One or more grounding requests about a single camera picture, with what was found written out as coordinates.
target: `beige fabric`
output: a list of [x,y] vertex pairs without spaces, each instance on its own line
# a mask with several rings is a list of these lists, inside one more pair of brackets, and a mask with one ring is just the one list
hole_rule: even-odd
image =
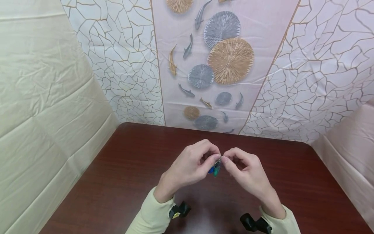
[[299,226],[297,225],[294,213],[287,207],[283,206],[286,211],[285,219],[276,219],[265,213],[260,207],[261,217],[273,228],[272,234],[300,234]]
[[0,0],[0,233],[38,233],[118,122],[58,0]]
[[374,231],[374,98],[312,146]]
[[[158,203],[153,196],[154,189],[148,193],[125,234],[161,234],[169,226],[169,211],[175,205],[174,198],[162,204]],[[267,215],[262,208],[260,211],[262,217],[273,228],[272,234],[299,234],[300,230],[294,214],[287,207],[283,207],[287,213],[285,219],[275,219]]]

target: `table surface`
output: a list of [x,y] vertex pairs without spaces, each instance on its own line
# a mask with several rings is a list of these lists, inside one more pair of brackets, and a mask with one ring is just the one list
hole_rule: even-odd
[[[127,230],[161,174],[202,139],[221,153],[239,147],[258,155],[282,203],[303,234],[372,234],[314,150],[307,144],[258,137],[125,123],[118,127],[41,234],[120,234]],[[244,213],[260,217],[259,201],[223,169],[176,194],[192,210],[166,233],[244,234]]]

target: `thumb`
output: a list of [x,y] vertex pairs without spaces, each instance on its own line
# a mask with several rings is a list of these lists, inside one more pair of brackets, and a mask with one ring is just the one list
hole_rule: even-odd
[[228,157],[222,156],[221,160],[226,171],[228,171],[234,178],[237,178],[240,175],[241,171]]
[[209,156],[200,166],[201,170],[204,171],[205,174],[207,174],[210,168],[214,166],[214,164],[217,162],[218,159],[220,159],[220,157],[221,156],[219,154],[213,154]]

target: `gray circle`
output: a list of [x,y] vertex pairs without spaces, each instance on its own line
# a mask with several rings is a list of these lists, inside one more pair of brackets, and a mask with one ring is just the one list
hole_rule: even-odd
[[239,18],[230,11],[221,11],[213,15],[204,29],[204,41],[209,49],[218,42],[240,35]]
[[199,116],[193,125],[200,130],[213,130],[218,126],[218,120],[210,115]]
[[206,64],[196,65],[188,73],[188,82],[197,89],[207,88],[213,81],[213,70]]
[[225,106],[230,103],[232,95],[229,92],[222,92],[215,98],[215,103],[219,106]]

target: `gold line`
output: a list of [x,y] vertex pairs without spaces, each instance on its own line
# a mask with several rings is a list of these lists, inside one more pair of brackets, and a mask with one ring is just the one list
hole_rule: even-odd
[[255,101],[254,101],[254,103],[253,103],[253,105],[252,105],[252,108],[251,108],[250,111],[249,111],[248,118],[246,119],[246,121],[245,121],[244,126],[242,127],[242,129],[240,129],[238,135],[240,135],[240,132],[241,132],[241,131],[244,129],[244,127],[247,125],[247,121],[249,120],[249,117],[251,116],[252,109],[253,109],[253,107],[254,107],[254,105],[255,105],[257,99],[258,99],[258,96],[260,95],[261,89],[262,89],[262,87],[264,86],[265,81],[266,81],[266,79],[268,78],[268,75],[269,75],[269,73],[270,73],[270,70],[271,70],[271,68],[272,68],[272,66],[273,66],[273,64],[274,64],[274,62],[275,62],[275,60],[276,60],[276,58],[277,58],[277,55],[278,55],[279,49],[281,48],[281,46],[282,46],[282,44],[283,44],[283,42],[284,42],[284,39],[286,39],[288,29],[289,29],[289,27],[290,27],[290,25],[291,25],[291,23],[292,23],[292,20],[294,19],[294,16],[295,16],[295,14],[296,14],[297,8],[298,8],[299,5],[300,5],[300,2],[301,2],[301,0],[299,0],[299,2],[298,2],[297,5],[296,5],[295,11],[294,11],[294,13],[293,13],[293,15],[292,15],[292,17],[291,17],[291,19],[290,19],[290,21],[289,21],[289,24],[288,24],[288,27],[287,27],[286,31],[284,32],[284,35],[283,35],[283,38],[282,38],[282,40],[281,40],[281,42],[280,42],[280,44],[279,44],[278,50],[276,51],[276,53],[275,53],[275,55],[274,55],[273,62],[272,62],[272,64],[270,65],[269,70],[267,71],[267,74],[266,74],[266,76],[265,76],[265,79],[264,79],[264,81],[262,82],[262,85],[261,85],[261,87],[260,87],[260,90],[258,91],[257,97],[256,97],[256,99],[255,99]]
[[166,118],[165,118],[165,108],[164,108],[164,103],[163,103],[163,97],[162,97],[162,87],[161,87],[161,71],[160,71],[160,60],[159,60],[159,50],[157,48],[157,37],[156,37],[156,28],[154,26],[154,16],[153,16],[153,6],[152,6],[152,0],[149,0],[151,3],[151,11],[152,11],[152,21],[153,21],[153,30],[154,30],[154,42],[156,44],[156,55],[157,55],[157,64],[159,65],[159,83],[160,83],[160,92],[161,92],[161,103],[162,103],[162,111],[164,115],[164,123],[166,127]]

